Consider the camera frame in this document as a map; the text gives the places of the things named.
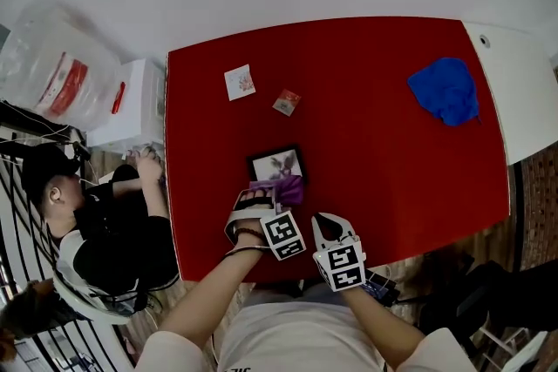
wooden floor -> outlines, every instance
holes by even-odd
[[[117,155],[93,151],[91,167],[88,166],[87,168],[87,177],[94,181],[94,179],[101,178],[107,173],[112,172],[123,163],[125,161]],[[459,240],[451,246],[441,248],[434,254],[428,256],[421,255],[395,262],[387,267],[379,267],[378,272],[382,275],[389,275],[391,279],[398,283],[398,288],[402,292],[400,299],[404,299],[430,293],[436,287],[436,284],[432,283],[432,278],[435,277],[432,270],[437,270],[437,277],[439,277],[440,271],[449,277],[452,272],[459,268],[463,254],[472,255],[475,259],[475,264],[495,260],[506,269],[511,270],[514,256],[514,218],[510,217],[506,221],[498,223],[480,233]],[[215,332],[217,351],[219,350],[224,331],[242,307],[242,302],[249,294],[252,285],[242,284],[225,318],[221,322],[221,326]],[[157,329],[157,325],[165,318],[169,309],[194,286],[194,282],[178,281],[169,289],[156,292],[156,297],[162,303],[162,313],[155,315],[145,310],[136,314],[127,326],[120,328],[122,335],[130,340],[138,353],[143,349],[149,335]],[[403,317],[411,323],[417,320],[417,311],[416,305],[400,305],[393,308],[393,312],[396,315]],[[210,346],[206,347],[204,354],[208,370],[216,369]]]

red tablecloth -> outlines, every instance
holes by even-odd
[[[406,81],[440,57],[463,59],[480,120],[450,127]],[[256,94],[228,101],[224,72],[249,64]],[[303,98],[272,109],[286,88]],[[295,209],[308,250],[265,256],[250,281],[317,275],[310,216],[350,220],[374,266],[452,243],[508,215],[507,167],[491,93],[459,21],[358,17],[254,30],[168,56],[167,175],[183,279],[230,248],[223,228],[248,186],[246,157],[297,143],[310,183]]]

photo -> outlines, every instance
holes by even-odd
[[[302,161],[296,146],[283,148],[248,158],[252,180],[284,179],[290,175],[303,175]]]

purple cloth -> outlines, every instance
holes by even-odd
[[[303,178],[300,175],[290,175],[284,179],[250,181],[250,191],[274,187],[276,189],[276,202],[292,206],[303,203]]]

hand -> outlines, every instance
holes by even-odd
[[[136,160],[139,178],[142,183],[159,183],[163,175],[163,167],[160,157],[150,146],[144,147],[141,153],[133,151],[132,156]]]
[[[254,197],[263,197],[264,195],[266,195],[266,193],[262,190],[258,190],[258,191],[255,191],[255,192],[249,192],[249,193],[246,193],[246,194],[242,195],[240,201],[253,199]],[[271,196],[271,190],[267,191],[267,195]],[[270,208],[271,208],[271,205],[252,205],[252,206],[247,207],[246,209],[270,209]],[[262,225],[260,224],[259,219],[238,220],[235,224],[235,228],[236,229],[248,228],[248,229],[251,229],[253,231],[257,231],[264,238],[263,240],[260,240],[259,238],[255,237],[252,234],[241,233],[241,234],[238,235],[238,242],[236,244],[236,247],[247,247],[247,246],[253,246],[253,245],[261,245],[265,242],[265,236],[263,235]]]

